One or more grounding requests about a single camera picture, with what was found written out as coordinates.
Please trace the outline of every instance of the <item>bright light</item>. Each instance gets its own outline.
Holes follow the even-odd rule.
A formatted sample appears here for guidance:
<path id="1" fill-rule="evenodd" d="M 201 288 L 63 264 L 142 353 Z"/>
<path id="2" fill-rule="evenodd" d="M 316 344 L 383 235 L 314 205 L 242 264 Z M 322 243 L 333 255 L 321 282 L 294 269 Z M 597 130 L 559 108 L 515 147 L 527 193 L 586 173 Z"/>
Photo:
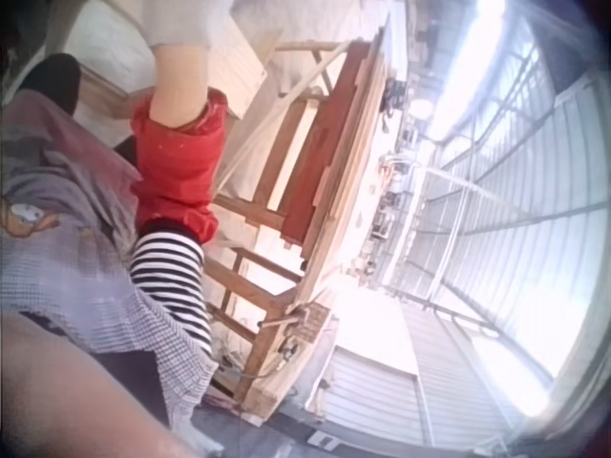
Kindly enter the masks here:
<path id="1" fill-rule="evenodd" d="M 516 316 L 516 340 L 556 377 L 581 331 L 587 306 L 560 288 L 539 285 L 525 291 Z"/>
<path id="2" fill-rule="evenodd" d="M 511 351 L 485 337 L 477 337 L 473 343 L 497 386 L 524 415 L 536 417 L 547 407 L 547 391 Z"/>
<path id="3" fill-rule="evenodd" d="M 488 18 L 500 17 L 505 12 L 505 0 L 479 0 L 477 12 Z"/>
<path id="4" fill-rule="evenodd" d="M 480 14 L 469 28 L 465 43 L 452 65 L 448 85 L 435 110 L 429 130 L 429 137 L 433 140 L 440 141 L 448 135 L 464 115 L 488 72 L 501 36 L 504 5 L 502 0 L 479 1 Z"/>
<path id="5" fill-rule="evenodd" d="M 424 98 L 418 98 L 410 104 L 410 115 L 418 119 L 429 119 L 433 110 L 434 106 L 432 102 Z"/>

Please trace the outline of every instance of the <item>wooden rung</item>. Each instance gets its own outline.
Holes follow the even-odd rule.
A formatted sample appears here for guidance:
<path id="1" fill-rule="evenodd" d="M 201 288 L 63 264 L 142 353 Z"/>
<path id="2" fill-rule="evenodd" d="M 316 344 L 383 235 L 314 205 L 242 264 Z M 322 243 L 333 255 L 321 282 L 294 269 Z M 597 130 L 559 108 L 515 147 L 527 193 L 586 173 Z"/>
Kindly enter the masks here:
<path id="1" fill-rule="evenodd" d="M 269 291 L 245 279 L 216 260 L 207 258 L 203 264 L 203 273 L 231 290 L 232 293 L 246 299 L 253 305 L 257 305 L 266 312 L 276 311 L 281 308 L 281 304 Z"/>
<path id="2" fill-rule="evenodd" d="M 282 98 L 286 96 L 286 93 L 279 93 L 278 97 Z M 316 100 L 317 102 L 327 102 L 328 101 L 328 95 L 324 95 L 324 94 L 316 94 L 312 91 L 304 91 L 303 94 L 301 94 L 299 97 L 297 97 L 297 100 Z"/>
<path id="3" fill-rule="evenodd" d="M 229 198 L 223 194 L 217 194 L 214 198 L 214 203 L 230 212 L 245 217 L 248 221 L 253 221 L 277 231 L 280 231 L 283 227 L 284 217 L 281 214 L 269 210 L 262 205 L 249 202 L 248 200 L 242 198 Z"/>
<path id="4" fill-rule="evenodd" d="M 208 307 L 208 311 L 210 312 L 210 315 L 214 317 L 215 320 L 223 323 L 225 326 L 227 326 L 229 329 L 231 329 L 243 339 L 246 339 L 248 342 L 251 343 L 255 342 L 255 339 L 257 338 L 256 332 L 251 331 L 242 323 L 236 322 L 233 318 L 231 318 L 229 315 L 227 315 L 217 307 Z"/>
<path id="5" fill-rule="evenodd" d="M 307 101 L 305 100 L 295 100 L 290 104 L 290 107 L 288 107 L 283 123 L 280 126 L 280 130 L 276 135 L 274 144 L 271 147 L 271 151 L 263 167 L 263 172 L 257 183 L 257 189 L 253 194 L 252 203 L 261 205 L 264 208 L 267 208 L 269 205 L 272 193 L 278 182 L 278 177 L 280 176 L 280 172 L 288 156 L 290 145 L 293 142 L 293 138 L 304 117 L 306 109 Z M 246 222 L 252 224 L 254 221 L 247 220 Z"/>
<path id="6" fill-rule="evenodd" d="M 312 55 L 314 56 L 314 60 L 317 64 L 320 64 L 323 61 L 320 51 L 312 51 Z M 324 70 L 321 76 L 323 77 L 323 82 L 327 87 L 327 92 L 331 94 L 333 92 L 333 83 L 331 83 L 331 78 L 328 76 L 327 70 Z"/>
<path id="7" fill-rule="evenodd" d="M 276 47 L 276 52 L 286 51 L 335 51 L 341 43 L 335 41 L 287 41 Z"/>
<path id="8" fill-rule="evenodd" d="M 240 255 L 236 255 L 236 260 L 233 262 L 232 270 L 234 272 L 238 272 L 240 270 L 240 266 L 242 265 L 243 257 Z M 229 300 L 231 299 L 231 290 L 229 288 L 225 288 L 225 294 L 222 296 L 221 302 L 221 310 L 223 312 L 227 311 L 227 307 L 229 306 Z"/>
<path id="9" fill-rule="evenodd" d="M 273 260 L 269 260 L 257 253 L 246 250 L 245 248 L 232 248 L 232 250 L 241 258 L 245 258 L 247 260 L 251 260 L 256 264 L 259 264 L 261 267 L 273 272 L 274 274 L 280 275 L 287 280 L 294 281 L 295 283 L 299 283 L 302 280 L 302 276 L 296 274 L 295 272 L 288 270 L 285 267 L 282 267 L 280 264 L 277 264 Z"/>

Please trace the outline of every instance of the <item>person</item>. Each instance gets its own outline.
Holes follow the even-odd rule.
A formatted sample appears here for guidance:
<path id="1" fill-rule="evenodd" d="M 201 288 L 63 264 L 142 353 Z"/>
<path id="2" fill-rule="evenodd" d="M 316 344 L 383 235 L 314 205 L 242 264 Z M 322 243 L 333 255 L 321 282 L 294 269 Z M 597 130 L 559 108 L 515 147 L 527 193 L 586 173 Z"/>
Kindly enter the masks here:
<path id="1" fill-rule="evenodd" d="M 72 119 L 80 70 L 67 54 L 38 64 L 3 112 L 3 315 L 87 352 L 182 436 L 218 366 L 201 246 L 218 227 L 209 206 L 227 110 L 207 86 L 207 50 L 228 6 L 146 2 L 157 83 L 136 109 L 134 137 L 118 148 L 136 145 L 136 168 Z M 4 381 L 14 366 L 2 366 Z M 73 384 L 80 375 L 62 377 Z M 93 397 L 90 415 L 103 402 Z"/>

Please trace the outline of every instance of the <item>wooden frame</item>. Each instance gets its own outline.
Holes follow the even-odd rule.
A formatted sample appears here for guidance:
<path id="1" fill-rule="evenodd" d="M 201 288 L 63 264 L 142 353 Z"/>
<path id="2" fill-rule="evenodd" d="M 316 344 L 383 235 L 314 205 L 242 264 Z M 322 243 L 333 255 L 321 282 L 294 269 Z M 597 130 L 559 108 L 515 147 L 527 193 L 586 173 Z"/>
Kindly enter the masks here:
<path id="1" fill-rule="evenodd" d="M 329 49 L 334 49 L 331 44 L 316 42 L 279 46 L 280 51 L 313 52 L 319 64 L 323 60 L 320 52 Z M 308 239 L 316 209 L 320 207 L 321 202 L 328 205 L 328 199 L 322 200 L 322 197 L 325 195 L 330 165 L 338 152 L 342 131 L 348 121 L 348 113 L 357 94 L 357 87 L 362 79 L 363 64 L 370 49 L 371 44 L 368 42 L 350 43 L 335 87 L 332 87 L 326 69 L 322 70 L 329 95 L 321 95 L 312 90 L 304 91 L 290 104 L 251 200 L 217 195 L 215 203 L 245 217 L 249 224 L 270 227 L 279 231 L 288 243 L 303 246 Z M 312 99 L 320 101 L 317 114 L 284 189 L 278 209 L 271 210 L 268 208 L 271 194 L 304 115 L 306 100 Z"/>
<path id="2" fill-rule="evenodd" d="M 289 313 L 295 301 L 297 285 L 301 281 L 302 276 L 245 248 L 231 248 L 231 250 L 236 254 L 236 260 L 232 269 L 225 267 L 215 260 L 206 259 L 203 271 L 205 275 L 225 288 L 221 307 L 216 307 L 214 304 L 208 307 L 211 315 L 216 321 L 224 324 L 231 331 L 252 344 L 250 354 L 243 369 L 244 375 L 240 377 L 233 393 L 233 400 L 241 403 L 256 380 L 256 377 L 263 369 L 263 364 L 271 350 L 271 346 L 282 335 L 284 327 L 282 325 L 265 327 L 255 333 L 226 313 L 229 299 L 232 294 L 236 294 L 261 308 L 265 312 L 266 320 L 280 319 Z M 293 281 L 295 286 L 281 294 L 274 295 L 269 293 L 238 273 L 244 260 L 254 262 L 276 275 Z"/>

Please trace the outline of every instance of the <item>corrugated metal wall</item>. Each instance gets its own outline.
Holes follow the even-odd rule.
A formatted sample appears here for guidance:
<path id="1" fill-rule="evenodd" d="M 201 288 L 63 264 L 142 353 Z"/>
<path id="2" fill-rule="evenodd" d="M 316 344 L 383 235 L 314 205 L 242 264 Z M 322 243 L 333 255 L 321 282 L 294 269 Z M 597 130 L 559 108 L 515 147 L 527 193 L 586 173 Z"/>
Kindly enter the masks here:
<path id="1" fill-rule="evenodd" d="M 406 305 L 405 318 L 418 361 L 420 380 L 431 416 L 436 447 L 469 449 L 496 434 L 506 433 L 510 425 L 497 399 L 516 412 L 499 393 L 491 394 L 479 374 L 471 367 L 449 333 L 433 313 Z M 472 352 L 467 346 L 465 351 Z"/>
<path id="2" fill-rule="evenodd" d="M 458 136 L 435 163 L 507 202 L 478 193 L 467 197 L 442 284 L 471 298 L 556 375 L 578 336 L 603 262 L 609 144 L 601 106 L 609 101 L 601 90 L 608 80 L 596 77 L 584 77 L 555 99 L 546 72 L 529 27 L 520 21 L 480 105 L 477 154 L 470 154 L 470 140 Z M 431 276 L 422 269 L 434 273 L 439 267 L 462 194 L 446 179 L 428 178 L 416 238 L 395 269 L 392 287 L 427 296 Z M 432 300 L 469 309 L 446 287 Z"/>
<path id="3" fill-rule="evenodd" d="M 327 421 L 390 441 L 425 443 L 414 376 L 373 364 L 341 347 L 336 348 L 330 369 Z"/>

